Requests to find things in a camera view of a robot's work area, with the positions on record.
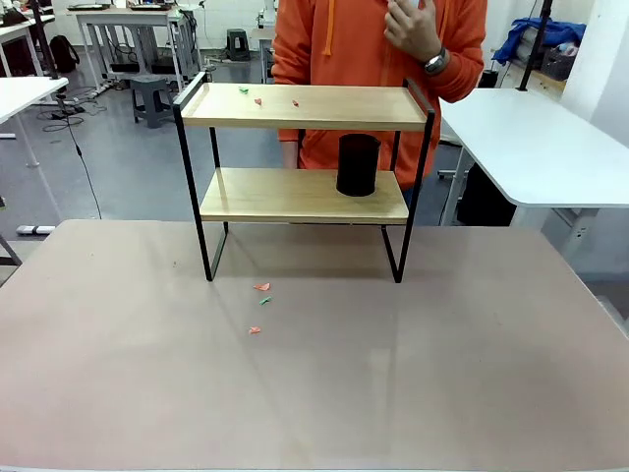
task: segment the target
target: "orange hoodie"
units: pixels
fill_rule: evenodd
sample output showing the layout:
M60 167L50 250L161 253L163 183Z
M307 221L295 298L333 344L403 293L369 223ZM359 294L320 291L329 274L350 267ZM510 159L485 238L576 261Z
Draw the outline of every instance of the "orange hoodie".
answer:
M439 98L457 101L477 85L483 70L481 44L485 39L487 0L434 0L436 23L450 51L447 68L429 77L411 56L384 37L386 0L280 0L275 65L277 84L317 86L400 87L410 77L421 87L437 112L427 162L430 172L439 142ZM307 130L299 166L336 168L338 139L347 132ZM381 141L380 169L388 169L392 132L369 133ZM402 133L396 175L402 189L413 186L422 133ZM280 130L280 141L298 140L297 130Z

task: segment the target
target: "hand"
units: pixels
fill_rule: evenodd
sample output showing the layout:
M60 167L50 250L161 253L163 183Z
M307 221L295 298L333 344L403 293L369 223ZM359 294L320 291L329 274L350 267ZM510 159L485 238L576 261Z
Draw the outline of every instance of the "hand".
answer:
M384 36L422 63L441 52L441 40L436 32L436 9L433 0L424 0L425 7L414 7L409 0L389 0L384 16Z
M286 141L282 145L282 158L285 169L296 169L299 158L299 144L296 141Z

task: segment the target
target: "lower shelf board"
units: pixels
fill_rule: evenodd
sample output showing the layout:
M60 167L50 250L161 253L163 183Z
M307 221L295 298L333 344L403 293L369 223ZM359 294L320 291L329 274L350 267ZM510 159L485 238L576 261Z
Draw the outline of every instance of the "lower shelf board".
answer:
M378 171L375 192L347 197L336 170L216 169L200 205L203 221L405 224L409 216L395 175Z

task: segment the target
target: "wristwatch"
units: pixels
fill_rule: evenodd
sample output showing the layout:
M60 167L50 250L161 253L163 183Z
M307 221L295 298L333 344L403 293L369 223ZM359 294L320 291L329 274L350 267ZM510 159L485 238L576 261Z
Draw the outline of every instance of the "wristwatch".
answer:
M427 61L424 70L429 76L436 76L445 68L445 47L441 47L441 51L432 59Z

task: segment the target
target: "grey table surface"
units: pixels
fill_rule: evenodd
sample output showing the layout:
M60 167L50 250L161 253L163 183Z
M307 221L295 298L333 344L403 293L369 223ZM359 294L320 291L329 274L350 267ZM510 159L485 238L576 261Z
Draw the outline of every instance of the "grey table surface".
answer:
M626 467L628 342L533 232L417 228L397 285L377 228L232 225L208 283L193 224L68 221L0 288L0 464Z

